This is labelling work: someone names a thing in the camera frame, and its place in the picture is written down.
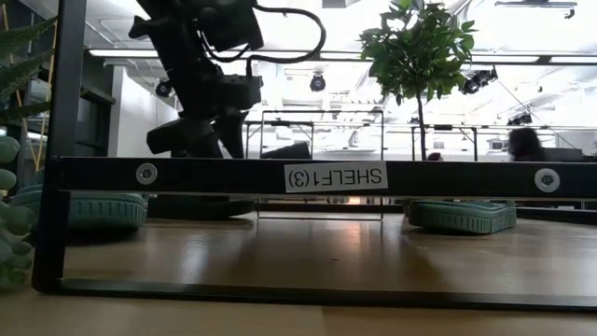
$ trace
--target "spotlight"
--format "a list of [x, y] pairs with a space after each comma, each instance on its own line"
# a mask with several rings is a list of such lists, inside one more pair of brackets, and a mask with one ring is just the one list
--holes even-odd
[[521, 118], [520, 117], [516, 117], [514, 119], [510, 119], [506, 126], [521, 126]]
[[465, 86], [461, 89], [463, 94], [475, 94], [479, 92], [481, 88], [489, 85], [489, 83], [497, 80], [499, 76], [495, 70], [481, 70], [474, 73], [472, 77], [466, 80]]
[[326, 80], [324, 79], [323, 74], [315, 74], [313, 75], [313, 79], [311, 80], [311, 91], [319, 92], [326, 89]]
[[526, 113], [521, 116], [521, 124], [531, 124], [533, 123], [533, 117], [530, 113]]
[[572, 8], [570, 8], [570, 11], [568, 12], [568, 14], [564, 15], [564, 18], [567, 19], [567, 20], [570, 20], [575, 15], [576, 15], [576, 10], [572, 7]]
[[160, 84], [156, 87], [156, 94], [163, 98], [170, 98], [173, 94], [170, 80], [161, 80]]

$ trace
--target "dark hair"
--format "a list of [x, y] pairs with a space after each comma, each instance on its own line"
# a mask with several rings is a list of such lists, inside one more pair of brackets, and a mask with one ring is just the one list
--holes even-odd
[[440, 159], [441, 159], [441, 154], [440, 153], [431, 153], [427, 157], [428, 161], [439, 161]]
[[545, 151], [535, 130], [512, 130], [508, 138], [508, 152], [513, 161], [546, 161]]

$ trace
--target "ceiling light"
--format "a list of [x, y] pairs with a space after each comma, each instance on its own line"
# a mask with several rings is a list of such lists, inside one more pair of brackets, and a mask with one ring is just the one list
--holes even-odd
[[597, 65], [597, 56], [556, 56], [551, 58], [550, 63]]
[[[233, 57], [240, 50], [227, 50], [218, 52], [220, 57]], [[308, 51], [247, 51], [241, 60], [246, 60], [253, 54], [264, 55], [276, 58], [294, 58], [302, 56]], [[153, 49], [90, 49], [91, 56], [102, 58], [124, 58], [124, 59], [157, 59], [158, 52]]]
[[576, 1], [554, 1], [550, 2], [543, 1], [496, 1], [495, 5], [497, 7], [510, 7], [510, 8], [571, 8], [578, 6]]
[[322, 60], [361, 60], [360, 52], [325, 51], [319, 56]]
[[539, 58], [537, 56], [473, 54], [473, 63], [476, 64], [536, 63], [538, 60]]

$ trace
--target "label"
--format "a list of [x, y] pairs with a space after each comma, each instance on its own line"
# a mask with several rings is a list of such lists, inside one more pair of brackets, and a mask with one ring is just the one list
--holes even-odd
[[287, 164], [286, 192], [388, 189], [383, 161]]

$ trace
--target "succulent plant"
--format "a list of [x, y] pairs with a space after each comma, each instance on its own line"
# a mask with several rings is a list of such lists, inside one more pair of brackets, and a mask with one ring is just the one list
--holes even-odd
[[[19, 142], [11, 137], [0, 137], [0, 163], [13, 161], [19, 153]], [[17, 177], [0, 169], [0, 189], [14, 187]], [[22, 284], [26, 271], [33, 264], [32, 246], [23, 241], [35, 219], [33, 211], [24, 206], [10, 206], [0, 202], [0, 288]]]

